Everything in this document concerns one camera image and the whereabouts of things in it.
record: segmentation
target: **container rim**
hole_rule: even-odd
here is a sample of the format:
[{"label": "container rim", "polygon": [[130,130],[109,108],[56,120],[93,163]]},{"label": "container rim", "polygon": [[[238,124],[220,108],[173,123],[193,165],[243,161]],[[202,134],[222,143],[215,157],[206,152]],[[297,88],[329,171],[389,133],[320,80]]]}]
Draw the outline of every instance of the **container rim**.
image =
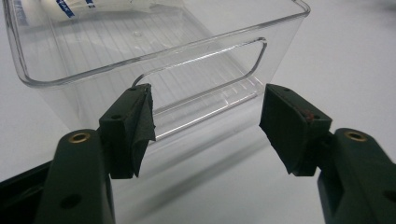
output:
[{"label": "container rim", "polygon": [[135,57],[135,58],[124,60],[124,61],[121,61],[118,63],[113,63],[113,64],[110,64],[107,66],[95,68],[90,71],[74,74],[70,77],[63,77],[63,78],[59,78],[59,79],[55,79],[55,80],[51,80],[51,81],[40,81],[40,80],[35,80],[35,79],[30,78],[28,70],[26,68],[26,63],[25,63],[25,60],[23,57],[23,51],[22,51],[21,42],[19,39],[18,28],[16,26],[16,24],[17,24],[16,19],[13,17],[13,15],[11,13],[12,5],[10,4],[10,1],[3,0],[3,8],[5,11],[8,41],[11,46],[11,53],[13,56],[14,65],[16,67],[18,77],[26,86],[31,87],[31,88],[56,89],[56,88],[63,87],[70,83],[79,82],[79,81],[86,80],[86,79],[92,78],[92,77],[98,77],[102,74],[105,74],[109,71],[113,71],[113,70],[123,67],[124,65],[127,65],[127,64],[143,62],[143,61],[147,61],[150,59],[154,59],[154,58],[158,58],[158,57],[162,57],[162,56],[166,56],[166,55],[171,55],[171,54],[181,51],[185,48],[192,48],[192,47],[200,46],[207,42],[212,42],[214,40],[226,38],[231,35],[240,35],[240,34],[243,34],[246,32],[251,32],[251,31],[262,29],[262,28],[267,28],[267,27],[270,27],[270,26],[273,26],[276,24],[280,24],[282,22],[293,21],[293,20],[299,19],[301,17],[307,17],[309,15],[309,13],[311,12],[310,6],[303,0],[290,0],[290,1],[293,2],[294,4],[296,4],[297,6],[299,6],[303,10],[303,12],[289,15],[287,17],[282,17],[282,18],[279,18],[279,19],[276,19],[273,21],[266,21],[266,22],[263,22],[263,23],[260,23],[257,25],[252,25],[252,26],[249,26],[249,27],[246,27],[243,29],[239,29],[239,30],[235,30],[235,31],[231,31],[231,32],[228,32],[225,34],[214,35],[214,36],[211,36],[206,39],[190,42],[185,45],[176,46],[176,47],[172,47],[170,49],[153,52],[153,53],[150,53],[150,54],[147,54],[144,56]]}]

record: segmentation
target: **transparent storage box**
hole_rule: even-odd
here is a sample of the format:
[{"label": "transparent storage box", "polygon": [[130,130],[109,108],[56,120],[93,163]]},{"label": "transparent storage box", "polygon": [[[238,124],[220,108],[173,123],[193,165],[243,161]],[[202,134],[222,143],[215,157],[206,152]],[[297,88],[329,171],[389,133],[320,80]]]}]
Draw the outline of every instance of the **transparent storage box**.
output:
[{"label": "transparent storage box", "polygon": [[150,83],[158,139],[261,96],[310,10],[301,0],[185,0],[29,26],[21,0],[3,1],[20,79],[71,130],[97,128],[122,92]]}]

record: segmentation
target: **white background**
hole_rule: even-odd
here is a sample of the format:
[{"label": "white background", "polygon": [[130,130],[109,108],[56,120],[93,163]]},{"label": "white background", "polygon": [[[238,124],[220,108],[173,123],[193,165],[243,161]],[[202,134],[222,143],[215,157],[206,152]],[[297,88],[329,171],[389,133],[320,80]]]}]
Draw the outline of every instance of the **white background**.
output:
[{"label": "white background", "polygon": [[[292,41],[273,83],[299,92],[333,118],[332,132],[348,127],[369,133],[396,161],[396,2],[307,0],[306,3],[312,12]],[[18,80],[7,41],[4,12],[0,8],[2,181],[51,160],[58,139],[69,131],[39,94]],[[228,143],[217,144],[210,150],[230,145],[237,151],[247,142],[254,145],[257,139],[250,135],[259,131],[248,128],[228,139]],[[210,150],[200,153],[193,162],[210,166],[204,163],[213,157],[213,153],[208,153]],[[140,209],[150,214],[141,218],[142,222],[324,222],[316,177],[287,175],[271,148],[252,155],[203,185],[182,191],[176,199],[168,198],[170,203],[158,203],[157,207],[150,204]],[[172,169],[182,167],[180,164]],[[243,190],[252,194],[238,195]],[[219,207],[195,206],[195,203]],[[204,221],[206,214],[213,218]]]}]

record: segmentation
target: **brass rivet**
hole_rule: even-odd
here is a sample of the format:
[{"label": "brass rivet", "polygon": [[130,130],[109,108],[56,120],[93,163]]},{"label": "brass rivet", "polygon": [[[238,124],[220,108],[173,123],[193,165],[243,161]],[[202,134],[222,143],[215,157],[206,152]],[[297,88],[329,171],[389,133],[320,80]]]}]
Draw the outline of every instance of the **brass rivet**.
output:
[{"label": "brass rivet", "polygon": [[345,135],[347,138],[352,139],[357,142],[366,142],[367,141],[367,137],[361,133],[345,132]]},{"label": "brass rivet", "polygon": [[82,143],[87,141],[91,135],[89,133],[75,133],[71,137],[69,137],[70,143]]}]

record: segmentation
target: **plastic bin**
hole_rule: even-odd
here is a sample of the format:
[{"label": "plastic bin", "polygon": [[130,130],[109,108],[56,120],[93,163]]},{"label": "plastic bin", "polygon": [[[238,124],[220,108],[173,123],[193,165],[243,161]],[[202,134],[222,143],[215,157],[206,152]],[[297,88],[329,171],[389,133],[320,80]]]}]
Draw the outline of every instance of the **plastic bin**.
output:
[{"label": "plastic bin", "polygon": [[71,130],[97,128],[124,90],[150,83],[158,139],[262,96],[310,11],[301,0],[185,0],[26,26],[21,2],[3,2],[21,81]]}]

